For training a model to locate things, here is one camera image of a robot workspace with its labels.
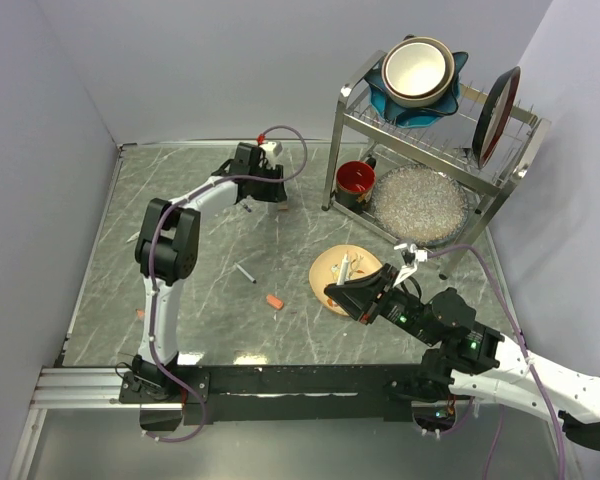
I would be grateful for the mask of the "white marker with pink end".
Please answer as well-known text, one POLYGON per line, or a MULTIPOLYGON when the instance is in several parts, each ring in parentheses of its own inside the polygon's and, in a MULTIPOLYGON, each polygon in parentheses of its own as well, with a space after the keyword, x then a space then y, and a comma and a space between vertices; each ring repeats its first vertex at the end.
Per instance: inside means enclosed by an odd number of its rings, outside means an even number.
POLYGON ((348 272, 349 272, 349 266, 350 266, 350 259, 349 259, 349 255, 347 253, 345 253, 343 255, 341 264, 340 264, 340 268, 339 268, 339 273, 338 273, 338 278, 336 281, 336 284, 338 286, 343 285, 347 279, 348 279, 348 272))

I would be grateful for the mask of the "white marker with black tip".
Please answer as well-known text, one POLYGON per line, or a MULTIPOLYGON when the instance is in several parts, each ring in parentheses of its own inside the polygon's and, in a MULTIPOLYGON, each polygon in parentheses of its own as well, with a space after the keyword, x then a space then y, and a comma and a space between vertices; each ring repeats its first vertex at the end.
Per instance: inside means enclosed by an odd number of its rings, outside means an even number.
POLYGON ((239 263, 235 263, 235 268, 242 274, 244 275, 250 283, 252 284, 257 284, 257 280, 256 278, 249 273, 243 266, 241 266, 239 263))

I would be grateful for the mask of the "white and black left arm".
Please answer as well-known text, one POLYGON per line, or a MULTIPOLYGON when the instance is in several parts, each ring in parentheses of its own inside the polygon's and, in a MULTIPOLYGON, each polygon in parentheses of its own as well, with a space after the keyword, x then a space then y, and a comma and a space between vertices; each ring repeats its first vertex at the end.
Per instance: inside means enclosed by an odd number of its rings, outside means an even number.
POLYGON ((155 198, 145 211, 135 260, 145 289, 144 327, 131 364, 138 388, 164 402, 178 390, 177 320, 185 280, 198 258, 201 223, 250 197, 284 204, 284 168, 271 161, 282 151, 276 141, 241 142, 232 158, 192 191, 170 200, 155 198))

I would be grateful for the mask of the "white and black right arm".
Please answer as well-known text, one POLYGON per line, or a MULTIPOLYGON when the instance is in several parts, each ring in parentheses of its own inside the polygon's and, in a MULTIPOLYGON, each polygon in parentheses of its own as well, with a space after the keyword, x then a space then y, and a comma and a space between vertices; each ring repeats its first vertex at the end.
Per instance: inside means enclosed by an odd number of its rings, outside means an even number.
POLYGON ((510 337, 478 322, 454 288, 422 302, 405 286, 415 271, 414 265, 385 264, 324 289, 352 319, 369 325, 381 317, 427 345, 415 372, 392 381, 397 394, 422 402, 450 396, 490 400, 556 420, 570 441, 600 451, 600 377, 522 351, 510 337))

